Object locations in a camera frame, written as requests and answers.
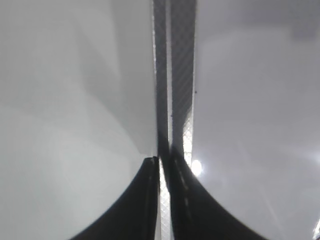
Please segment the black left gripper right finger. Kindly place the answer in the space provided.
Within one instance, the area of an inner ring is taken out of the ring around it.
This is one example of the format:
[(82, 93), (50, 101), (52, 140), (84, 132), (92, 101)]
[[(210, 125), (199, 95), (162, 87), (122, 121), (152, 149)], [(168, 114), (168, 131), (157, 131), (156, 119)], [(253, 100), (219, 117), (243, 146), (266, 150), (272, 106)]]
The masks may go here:
[(176, 240), (256, 240), (258, 234), (225, 210), (202, 186), (176, 148), (163, 163)]

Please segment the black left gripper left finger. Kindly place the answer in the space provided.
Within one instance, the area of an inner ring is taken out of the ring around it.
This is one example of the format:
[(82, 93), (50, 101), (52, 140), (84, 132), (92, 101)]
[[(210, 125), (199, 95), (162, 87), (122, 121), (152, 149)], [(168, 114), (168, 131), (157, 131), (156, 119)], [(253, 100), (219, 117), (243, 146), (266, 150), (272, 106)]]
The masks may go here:
[(117, 201), (73, 240), (153, 240), (155, 238), (159, 159), (143, 160), (134, 179)]

